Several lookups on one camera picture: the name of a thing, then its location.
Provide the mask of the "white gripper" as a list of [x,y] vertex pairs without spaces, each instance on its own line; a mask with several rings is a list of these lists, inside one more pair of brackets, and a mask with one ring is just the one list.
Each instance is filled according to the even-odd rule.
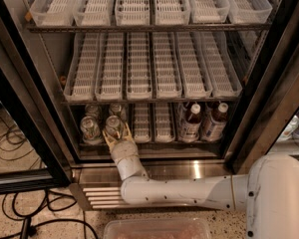
[[103,130],[103,136],[114,162],[119,162],[121,159],[139,154],[138,147],[134,144],[131,130],[126,122],[124,123],[123,140],[127,141],[119,141],[117,143],[117,141],[109,135],[105,129]]

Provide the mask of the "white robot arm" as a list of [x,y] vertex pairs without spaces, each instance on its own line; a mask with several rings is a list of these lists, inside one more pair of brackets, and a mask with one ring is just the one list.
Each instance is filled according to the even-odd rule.
[[154,180],[124,124],[103,131],[129,205],[181,203],[246,214],[246,239],[299,239],[299,160],[288,154],[259,158],[242,175]]

